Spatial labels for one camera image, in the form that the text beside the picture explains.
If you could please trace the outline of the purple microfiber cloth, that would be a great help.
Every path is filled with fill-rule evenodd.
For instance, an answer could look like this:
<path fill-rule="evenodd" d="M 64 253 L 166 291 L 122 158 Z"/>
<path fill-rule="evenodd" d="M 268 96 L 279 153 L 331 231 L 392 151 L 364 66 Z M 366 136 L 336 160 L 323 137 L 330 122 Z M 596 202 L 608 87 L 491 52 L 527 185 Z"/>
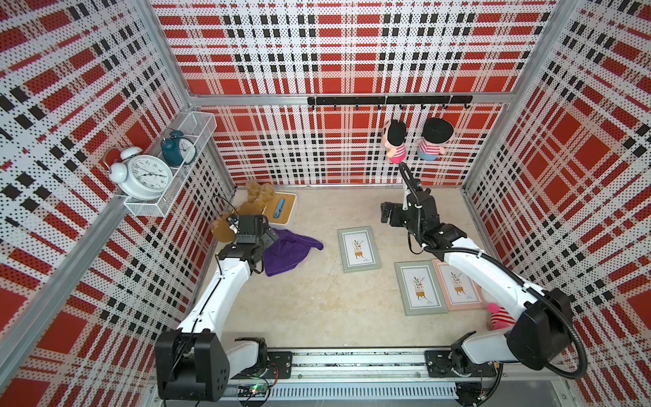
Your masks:
<path fill-rule="evenodd" d="M 308 256 L 311 249 L 324 249 L 322 242 L 290 230 L 276 230 L 276 234 L 278 240 L 263 254 L 266 276 L 276 276 L 291 271 Z"/>

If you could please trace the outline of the green frame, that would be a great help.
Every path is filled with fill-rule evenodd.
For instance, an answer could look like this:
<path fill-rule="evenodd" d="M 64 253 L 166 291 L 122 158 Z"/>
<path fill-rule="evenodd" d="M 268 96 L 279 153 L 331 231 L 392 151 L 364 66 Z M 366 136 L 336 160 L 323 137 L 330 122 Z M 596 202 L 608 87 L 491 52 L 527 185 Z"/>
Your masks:
<path fill-rule="evenodd" d="M 381 259 L 371 227 L 337 230 L 344 273 L 381 269 Z"/>
<path fill-rule="evenodd" d="M 449 312 L 431 261 L 397 262 L 394 268 L 406 316 Z"/>

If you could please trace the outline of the pink picture frame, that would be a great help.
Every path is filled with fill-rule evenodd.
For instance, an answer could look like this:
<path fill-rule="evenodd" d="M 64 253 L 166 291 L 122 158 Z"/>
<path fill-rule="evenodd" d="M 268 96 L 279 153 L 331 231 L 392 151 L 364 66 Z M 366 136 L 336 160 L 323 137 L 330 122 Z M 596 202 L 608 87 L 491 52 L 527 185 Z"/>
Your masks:
<path fill-rule="evenodd" d="M 487 308 L 488 305 L 481 296 L 480 288 L 468 276 L 440 260 L 434 259 L 432 264 L 450 311 Z"/>

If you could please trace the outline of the pink object behind right arm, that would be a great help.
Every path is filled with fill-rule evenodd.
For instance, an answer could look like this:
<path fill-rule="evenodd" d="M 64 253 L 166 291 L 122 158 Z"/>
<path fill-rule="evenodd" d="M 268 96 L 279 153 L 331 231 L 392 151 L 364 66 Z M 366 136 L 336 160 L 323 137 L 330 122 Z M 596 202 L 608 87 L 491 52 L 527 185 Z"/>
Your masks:
<path fill-rule="evenodd" d="M 515 325 L 516 320 L 505 310 L 505 308 L 497 304 L 489 304 L 488 310 L 491 314 L 490 326 L 494 331 Z"/>

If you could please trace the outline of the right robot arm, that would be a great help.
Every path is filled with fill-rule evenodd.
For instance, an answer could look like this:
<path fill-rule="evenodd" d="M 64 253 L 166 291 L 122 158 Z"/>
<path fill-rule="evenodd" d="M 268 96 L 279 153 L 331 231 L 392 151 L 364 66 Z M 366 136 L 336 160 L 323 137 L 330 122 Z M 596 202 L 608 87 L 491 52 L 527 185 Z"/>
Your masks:
<path fill-rule="evenodd" d="M 571 300 L 559 288 L 546 290 L 515 274 L 485 253 L 459 227 L 442 223 L 429 191 L 407 193 L 403 203 L 381 204 L 381 222 L 403 227 L 420 248 L 461 271 L 485 298 L 515 321 L 491 332 L 470 332 L 451 347 L 461 374 L 487 362 L 520 363 L 578 380 L 588 371 L 588 355 L 573 324 Z"/>

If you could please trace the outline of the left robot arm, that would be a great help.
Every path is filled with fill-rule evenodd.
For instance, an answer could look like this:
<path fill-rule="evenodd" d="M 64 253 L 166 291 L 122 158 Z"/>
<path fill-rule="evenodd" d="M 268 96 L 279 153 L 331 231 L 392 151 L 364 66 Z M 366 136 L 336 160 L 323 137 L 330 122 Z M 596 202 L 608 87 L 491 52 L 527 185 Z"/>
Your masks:
<path fill-rule="evenodd" d="M 235 240 L 217 254 L 217 270 L 194 308 L 177 328 L 162 332 L 154 346 L 159 398 L 216 402 L 230 379 L 268 366 L 262 337 L 220 339 L 241 289 L 263 254 L 278 239 L 264 215 L 239 215 Z"/>

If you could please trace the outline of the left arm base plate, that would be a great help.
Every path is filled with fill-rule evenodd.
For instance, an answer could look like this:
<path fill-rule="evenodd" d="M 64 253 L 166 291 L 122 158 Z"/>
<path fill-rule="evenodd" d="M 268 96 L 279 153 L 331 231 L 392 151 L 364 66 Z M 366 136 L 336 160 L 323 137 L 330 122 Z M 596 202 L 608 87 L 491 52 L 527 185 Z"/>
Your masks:
<path fill-rule="evenodd" d="M 257 376 L 261 376 L 269 382 L 276 379 L 289 379 L 293 369 L 293 356 L 291 351 L 270 351 Z"/>

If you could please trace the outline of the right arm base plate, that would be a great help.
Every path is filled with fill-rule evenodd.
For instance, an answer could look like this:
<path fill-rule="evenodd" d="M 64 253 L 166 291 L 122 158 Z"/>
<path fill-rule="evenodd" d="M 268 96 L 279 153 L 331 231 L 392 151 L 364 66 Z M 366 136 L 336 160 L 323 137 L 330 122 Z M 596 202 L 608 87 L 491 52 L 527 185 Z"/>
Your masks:
<path fill-rule="evenodd" d="M 492 363 L 475 364 L 459 351 L 452 349 L 427 350 L 425 364 L 430 378 L 494 378 L 497 376 L 497 370 Z"/>

